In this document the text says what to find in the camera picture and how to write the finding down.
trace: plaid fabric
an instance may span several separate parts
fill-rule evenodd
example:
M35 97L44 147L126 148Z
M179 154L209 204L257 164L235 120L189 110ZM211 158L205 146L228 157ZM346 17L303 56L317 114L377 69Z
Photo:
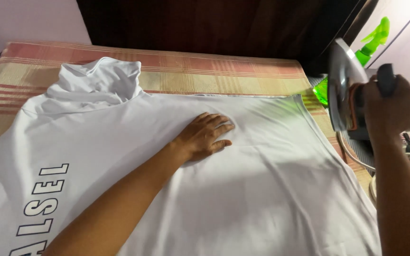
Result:
M368 194L371 177L347 160L328 114L316 99L297 61L197 53L120 49L60 42L24 41L7 44L0 58L0 136L26 100L45 92L58 80L62 63L86 64L108 56L140 61L140 86L150 93L173 94L301 94L322 132L349 166Z

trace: white shirt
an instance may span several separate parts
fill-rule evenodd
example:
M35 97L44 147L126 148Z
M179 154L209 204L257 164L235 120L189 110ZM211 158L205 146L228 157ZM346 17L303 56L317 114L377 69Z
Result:
M0 137L0 255L35 255L197 115L233 145L187 162L119 255L380 255L375 208L300 95L147 94L140 62L63 64Z

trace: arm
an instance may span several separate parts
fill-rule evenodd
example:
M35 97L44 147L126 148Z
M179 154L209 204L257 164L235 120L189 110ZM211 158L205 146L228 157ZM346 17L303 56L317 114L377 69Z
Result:
M115 255L131 235L154 197L188 160L203 159L229 140L214 142L233 129L227 117L203 113L148 161L127 174L71 222L43 256Z
M410 84L402 76L390 98L365 85L365 119L376 165L377 213L383 255L410 255L410 160L399 134L410 127Z

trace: dark curtain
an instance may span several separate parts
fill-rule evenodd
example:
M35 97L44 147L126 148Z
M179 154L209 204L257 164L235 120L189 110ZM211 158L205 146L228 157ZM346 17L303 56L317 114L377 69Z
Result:
M321 55L366 2L77 0L94 45L298 59L312 73L326 67Z

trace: hand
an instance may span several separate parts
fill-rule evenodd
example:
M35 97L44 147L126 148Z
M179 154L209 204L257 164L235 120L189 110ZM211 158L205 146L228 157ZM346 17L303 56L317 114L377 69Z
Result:
M376 85L376 76L363 88L365 120L370 137L396 136L410 128L410 84L401 75L396 76L394 94L383 98Z
M223 124L229 119L220 114L200 114L172 141L185 152L186 161L197 161L232 145L228 139L214 142L222 134L232 130L232 124Z

